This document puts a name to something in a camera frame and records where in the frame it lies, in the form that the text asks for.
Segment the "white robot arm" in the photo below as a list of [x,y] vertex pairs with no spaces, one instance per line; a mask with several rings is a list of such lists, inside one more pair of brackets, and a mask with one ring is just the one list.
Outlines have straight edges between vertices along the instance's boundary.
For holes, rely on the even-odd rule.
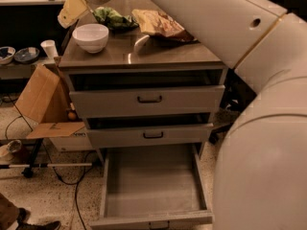
[[221,146],[213,230],[307,230],[307,25],[269,0],[151,0],[256,93]]

